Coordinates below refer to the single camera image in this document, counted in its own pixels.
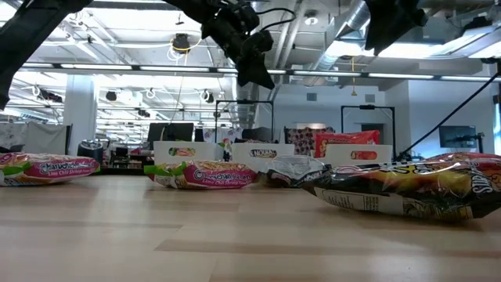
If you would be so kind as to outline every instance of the table surface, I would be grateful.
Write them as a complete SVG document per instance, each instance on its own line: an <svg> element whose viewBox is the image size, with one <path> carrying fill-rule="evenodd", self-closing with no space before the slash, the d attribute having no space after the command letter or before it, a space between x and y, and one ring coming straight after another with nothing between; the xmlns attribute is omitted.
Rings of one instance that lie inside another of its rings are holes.
<svg viewBox="0 0 501 282"><path fill-rule="evenodd" d="M0 281L501 281L501 212L445 225L142 176L0 189Z"/></svg>

